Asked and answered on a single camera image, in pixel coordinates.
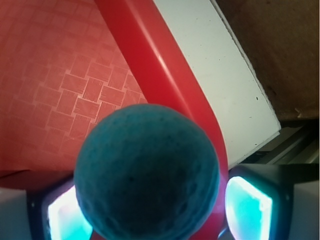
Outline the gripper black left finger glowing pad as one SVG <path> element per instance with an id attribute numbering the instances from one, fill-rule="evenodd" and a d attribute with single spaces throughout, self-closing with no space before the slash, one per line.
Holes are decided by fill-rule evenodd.
<path id="1" fill-rule="evenodd" d="M 74 184 L 38 192 L 1 187 L 2 240 L 89 240 L 92 234 Z"/>

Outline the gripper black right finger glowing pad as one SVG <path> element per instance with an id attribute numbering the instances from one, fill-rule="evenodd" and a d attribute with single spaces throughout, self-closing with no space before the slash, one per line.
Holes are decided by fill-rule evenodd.
<path id="1" fill-rule="evenodd" d="M 225 216 L 233 240 L 318 240 L 319 164 L 235 166 L 225 189 Z"/>

